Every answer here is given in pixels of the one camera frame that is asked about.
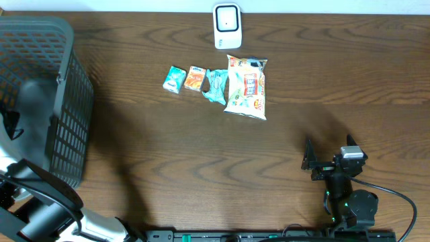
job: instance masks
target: small blue packet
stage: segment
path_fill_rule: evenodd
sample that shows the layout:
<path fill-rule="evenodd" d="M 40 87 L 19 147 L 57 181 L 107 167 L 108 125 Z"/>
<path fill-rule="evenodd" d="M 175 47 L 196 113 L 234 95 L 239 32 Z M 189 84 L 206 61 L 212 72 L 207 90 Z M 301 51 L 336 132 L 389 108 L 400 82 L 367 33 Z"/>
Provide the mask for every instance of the small blue packet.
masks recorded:
<path fill-rule="evenodd" d="M 177 67 L 171 67 L 164 81 L 163 88 L 167 91 L 178 94 L 181 91 L 182 83 L 185 80 L 187 73 Z"/>
<path fill-rule="evenodd" d="M 206 76 L 209 79 L 210 88 L 208 92 L 202 92 L 203 96 L 209 99 L 211 102 L 219 102 L 222 105 L 226 105 L 226 100 L 224 99 L 224 89 L 226 88 L 228 71 L 210 71 L 208 69 Z"/>

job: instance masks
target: table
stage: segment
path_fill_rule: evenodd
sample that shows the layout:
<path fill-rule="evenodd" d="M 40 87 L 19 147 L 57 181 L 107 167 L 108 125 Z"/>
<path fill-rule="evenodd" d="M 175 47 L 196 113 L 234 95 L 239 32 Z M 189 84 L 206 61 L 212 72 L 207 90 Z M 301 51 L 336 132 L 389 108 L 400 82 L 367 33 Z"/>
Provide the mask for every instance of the table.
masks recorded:
<path fill-rule="evenodd" d="M 208 13 L 5 15 L 55 15 L 75 29 L 95 88 L 77 190 L 86 207 L 141 229 L 317 227 L 331 217 L 324 182 L 300 170 L 305 138 L 328 160 L 351 133 L 369 156 L 357 178 L 412 198 L 408 241 L 428 240 L 429 17 L 243 14 L 242 46 L 216 50 Z M 268 58 L 267 121 L 162 88 L 171 65 L 225 69 L 227 53 Z M 400 238 L 411 206 L 366 189 L 380 199 L 374 228 Z"/>

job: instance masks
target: white snack bag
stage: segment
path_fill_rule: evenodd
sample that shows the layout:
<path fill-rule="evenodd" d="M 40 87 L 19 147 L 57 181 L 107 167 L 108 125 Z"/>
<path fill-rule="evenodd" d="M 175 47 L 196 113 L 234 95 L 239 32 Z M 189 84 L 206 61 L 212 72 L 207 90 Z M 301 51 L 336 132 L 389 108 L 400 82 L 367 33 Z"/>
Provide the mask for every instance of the white snack bag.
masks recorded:
<path fill-rule="evenodd" d="M 266 120 L 265 76 L 267 59 L 228 57 L 228 103 L 224 112 Z"/>

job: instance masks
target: green indicator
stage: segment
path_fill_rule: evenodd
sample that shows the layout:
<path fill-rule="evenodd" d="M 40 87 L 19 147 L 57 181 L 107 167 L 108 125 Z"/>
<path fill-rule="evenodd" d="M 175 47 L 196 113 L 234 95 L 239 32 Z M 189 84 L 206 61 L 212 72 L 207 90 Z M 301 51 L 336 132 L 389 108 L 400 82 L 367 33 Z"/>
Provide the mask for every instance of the green indicator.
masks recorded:
<path fill-rule="evenodd" d="M 191 242 L 191 235 L 182 235 L 182 242 Z"/>

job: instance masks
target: snack bag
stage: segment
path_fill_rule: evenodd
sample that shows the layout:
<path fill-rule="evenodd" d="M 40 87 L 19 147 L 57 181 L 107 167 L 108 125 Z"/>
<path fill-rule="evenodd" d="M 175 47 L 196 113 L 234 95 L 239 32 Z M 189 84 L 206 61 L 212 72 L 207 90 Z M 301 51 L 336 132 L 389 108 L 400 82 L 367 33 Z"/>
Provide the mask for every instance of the snack bag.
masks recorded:
<path fill-rule="evenodd" d="M 219 102 L 222 105 L 226 105 L 224 99 L 224 89 L 226 88 L 226 82 L 228 77 L 227 70 L 208 70 L 208 80 L 210 84 L 209 91 L 203 93 L 203 96 L 209 99 L 211 102 Z"/>
<path fill-rule="evenodd" d="M 228 103 L 224 112 L 266 120 L 265 75 L 267 59 L 228 57 Z"/>
<path fill-rule="evenodd" d="M 205 76 L 206 69 L 191 66 L 189 68 L 187 79 L 185 80 L 185 88 L 194 91 L 202 90 Z"/>
<path fill-rule="evenodd" d="M 183 80 L 187 73 L 177 67 L 170 67 L 169 74 L 167 74 L 166 80 L 164 81 L 163 88 L 167 91 L 179 93 L 182 87 Z"/>

